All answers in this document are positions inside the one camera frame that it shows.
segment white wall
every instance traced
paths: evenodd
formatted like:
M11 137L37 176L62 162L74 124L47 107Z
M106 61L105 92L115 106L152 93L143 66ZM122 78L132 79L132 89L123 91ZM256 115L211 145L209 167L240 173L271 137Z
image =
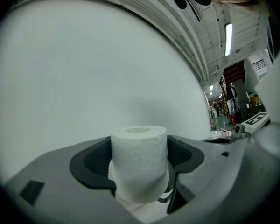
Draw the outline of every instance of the white wall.
M0 28L0 181L50 150L156 125L209 136L200 84L176 51L133 16L98 3L25 6Z
M253 66L250 62L250 59L244 60L244 68L245 68L245 88L247 92L253 92L257 94L255 91L255 86L258 84L259 79L253 69Z

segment white toilet paper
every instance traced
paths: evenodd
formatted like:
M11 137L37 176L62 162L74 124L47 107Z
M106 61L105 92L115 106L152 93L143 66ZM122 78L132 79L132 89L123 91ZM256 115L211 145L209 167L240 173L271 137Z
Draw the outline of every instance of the white toilet paper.
M166 128L117 128L111 144L116 195L130 203L157 200L169 181Z

